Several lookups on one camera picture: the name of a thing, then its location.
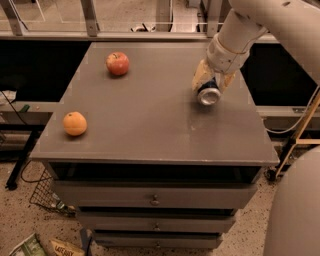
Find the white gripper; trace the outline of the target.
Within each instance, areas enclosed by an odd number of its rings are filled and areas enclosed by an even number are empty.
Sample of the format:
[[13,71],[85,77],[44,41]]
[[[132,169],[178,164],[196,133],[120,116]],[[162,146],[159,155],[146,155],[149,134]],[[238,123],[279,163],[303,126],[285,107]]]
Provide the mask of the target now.
[[216,73],[220,75],[219,89],[222,93],[235,78],[235,71],[239,70],[250,53],[250,39],[244,34],[237,38],[230,35],[224,43],[220,33],[217,33],[206,50],[206,59],[202,59],[197,66],[192,79],[192,89],[198,90],[203,84],[210,81]]

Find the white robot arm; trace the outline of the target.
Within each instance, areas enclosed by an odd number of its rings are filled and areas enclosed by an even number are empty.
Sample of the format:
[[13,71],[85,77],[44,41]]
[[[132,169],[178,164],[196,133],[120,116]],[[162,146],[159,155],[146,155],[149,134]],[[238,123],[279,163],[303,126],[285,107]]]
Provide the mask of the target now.
[[[229,0],[229,11],[192,81],[198,102],[223,93],[249,56],[253,43],[271,33],[297,63],[320,79],[320,12],[303,0]],[[303,154],[278,185],[263,256],[320,256],[320,148]]]

